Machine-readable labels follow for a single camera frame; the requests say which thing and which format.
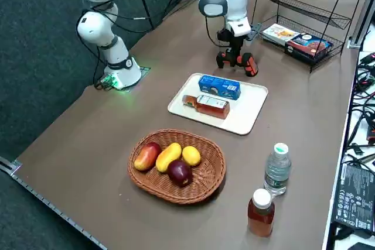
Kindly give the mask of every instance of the water bottle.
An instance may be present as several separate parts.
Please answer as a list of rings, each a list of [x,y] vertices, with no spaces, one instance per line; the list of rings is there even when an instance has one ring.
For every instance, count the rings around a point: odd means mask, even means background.
[[[292,162],[289,158],[288,146],[277,143],[265,165],[264,188],[272,195],[285,193]]]

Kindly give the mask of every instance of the cracker box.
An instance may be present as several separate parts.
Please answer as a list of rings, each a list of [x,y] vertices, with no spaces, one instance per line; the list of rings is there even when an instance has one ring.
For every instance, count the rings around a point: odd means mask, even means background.
[[[238,81],[204,75],[200,78],[198,84],[202,92],[223,98],[237,100],[241,94],[240,83]]]
[[[319,45],[320,41],[319,37],[303,32],[286,42],[284,52],[313,66],[324,58],[333,46],[331,42],[324,39]]]
[[[278,25],[277,23],[274,23],[269,28],[263,30],[262,34],[265,40],[269,40],[281,46],[285,46],[285,43],[287,41],[299,35],[298,32],[295,32],[291,29],[287,29],[281,25]]]

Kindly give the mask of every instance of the yellow mango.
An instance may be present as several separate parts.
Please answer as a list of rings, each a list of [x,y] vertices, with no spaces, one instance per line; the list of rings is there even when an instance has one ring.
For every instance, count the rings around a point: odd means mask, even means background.
[[[182,159],[190,166],[196,166],[200,163],[200,153],[193,146],[187,146],[182,151]]]
[[[166,172],[170,162],[179,159],[182,148],[179,143],[171,143],[156,159],[156,168],[159,172]]]

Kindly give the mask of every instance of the white tray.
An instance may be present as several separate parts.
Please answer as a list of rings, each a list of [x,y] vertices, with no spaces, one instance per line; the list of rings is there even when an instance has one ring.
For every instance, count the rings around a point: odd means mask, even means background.
[[[268,89],[264,86],[238,81],[241,84],[241,95],[237,101],[234,101],[201,92],[198,81],[202,75],[202,73],[194,73],[188,78],[169,103],[168,111],[239,135],[249,134],[268,95]],[[182,102],[184,95],[198,97],[202,94],[228,101],[230,112],[227,118],[220,119],[201,114],[195,108],[185,106]]]

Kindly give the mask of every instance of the plastic bottle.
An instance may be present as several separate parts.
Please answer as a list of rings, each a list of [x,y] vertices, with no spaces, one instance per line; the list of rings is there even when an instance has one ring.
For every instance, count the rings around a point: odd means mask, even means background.
[[[272,195],[285,193],[292,162],[289,158],[288,146],[277,143],[265,165],[264,188]]]
[[[275,204],[272,196],[265,189],[258,189],[254,192],[248,203],[247,217],[250,231],[260,237],[269,237],[275,215]]]

